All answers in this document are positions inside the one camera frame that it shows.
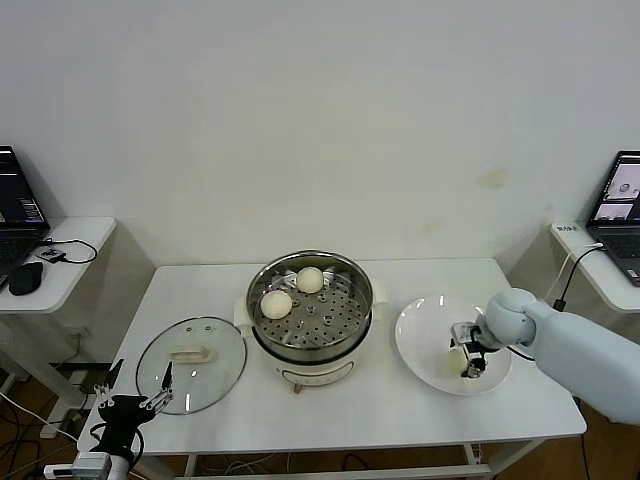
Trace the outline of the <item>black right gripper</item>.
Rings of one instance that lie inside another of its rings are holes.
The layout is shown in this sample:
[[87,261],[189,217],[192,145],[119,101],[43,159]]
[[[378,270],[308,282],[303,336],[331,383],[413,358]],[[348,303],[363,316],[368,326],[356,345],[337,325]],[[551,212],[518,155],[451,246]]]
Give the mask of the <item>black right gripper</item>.
[[479,326],[467,324],[464,326],[464,353],[468,363],[462,372],[463,378],[477,379],[485,371],[485,355],[491,349],[482,343],[483,336]]

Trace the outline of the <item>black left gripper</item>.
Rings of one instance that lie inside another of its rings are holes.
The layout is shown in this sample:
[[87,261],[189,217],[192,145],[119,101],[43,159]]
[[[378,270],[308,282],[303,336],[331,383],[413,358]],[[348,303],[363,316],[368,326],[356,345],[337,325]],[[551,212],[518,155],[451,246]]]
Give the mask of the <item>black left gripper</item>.
[[148,399],[145,396],[116,395],[116,385],[124,360],[111,366],[102,383],[95,384],[98,413],[105,423],[97,450],[104,453],[131,453],[135,440],[144,448],[140,426],[150,422],[155,412],[161,412],[173,399],[173,363],[169,362],[159,390]]

